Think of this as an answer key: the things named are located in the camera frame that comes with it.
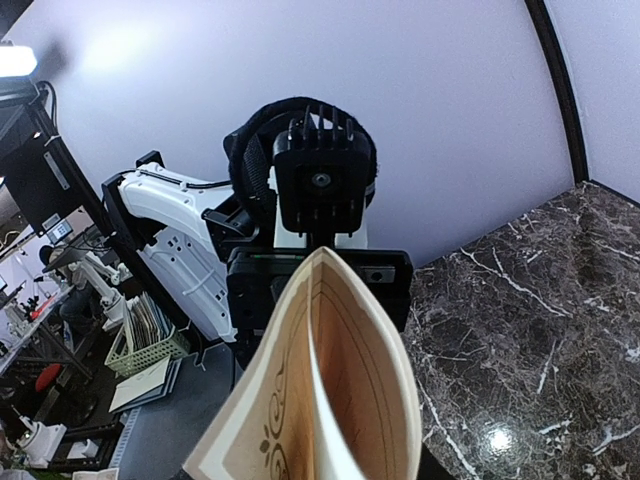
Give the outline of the beige ornate letter paper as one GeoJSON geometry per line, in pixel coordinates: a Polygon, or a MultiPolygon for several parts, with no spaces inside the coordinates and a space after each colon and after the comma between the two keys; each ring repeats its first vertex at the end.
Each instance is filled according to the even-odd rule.
{"type": "Polygon", "coordinates": [[[391,319],[333,250],[307,257],[184,463],[192,479],[414,479],[412,367],[391,319]]]}

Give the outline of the green plastic basket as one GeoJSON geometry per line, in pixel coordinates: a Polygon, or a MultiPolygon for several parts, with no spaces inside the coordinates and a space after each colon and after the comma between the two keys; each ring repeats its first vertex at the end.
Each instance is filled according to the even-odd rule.
{"type": "Polygon", "coordinates": [[[183,358],[190,348],[186,337],[144,292],[127,302],[104,365],[117,377],[128,378],[166,357],[183,358]]]}

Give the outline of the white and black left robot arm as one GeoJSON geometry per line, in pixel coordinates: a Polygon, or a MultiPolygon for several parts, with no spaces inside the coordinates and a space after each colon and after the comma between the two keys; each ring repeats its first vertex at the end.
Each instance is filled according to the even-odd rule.
{"type": "Polygon", "coordinates": [[[403,330],[413,266],[406,252],[368,245],[378,158],[361,123],[290,97],[261,107],[223,148],[225,181],[170,171],[154,151],[102,186],[117,243],[146,263],[145,287],[171,320],[247,366],[296,268],[328,247],[403,330]]]}

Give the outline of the black metal shelf frame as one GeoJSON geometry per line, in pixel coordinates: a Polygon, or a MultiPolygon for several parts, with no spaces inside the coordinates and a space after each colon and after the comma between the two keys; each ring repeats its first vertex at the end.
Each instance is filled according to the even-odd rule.
{"type": "MultiPolygon", "coordinates": [[[[61,139],[45,108],[45,100],[53,98],[54,89],[48,82],[34,84],[27,77],[1,80],[1,107],[16,108],[19,117],[29,118],[31,126],[27,131],[44,136],[43,145],[34,153],[12,159],[1,168],[1,174],[9,181],[9,192],[34,230],[40,233],[55,223],[54,218],[63,219],[77,208],[83,208],[103,235],[115,235],[109,246],[143,289],[176,327],[185,327],[186,314],[125,235],[124,210],[120,207],[122,202],[115,199],[115,183],[107,182],[106,197],[100,200],[61,139]]],[[[167,467],[170,473],[175,473],[200,438],[201,421],[196,418],[195,409],[186,403],[189,392],[185,387],[166,407],[143,412],[143,432],[149,440],[137,443],[135,451],[147,452],[146,473],[154,467],[167,467]]]]}

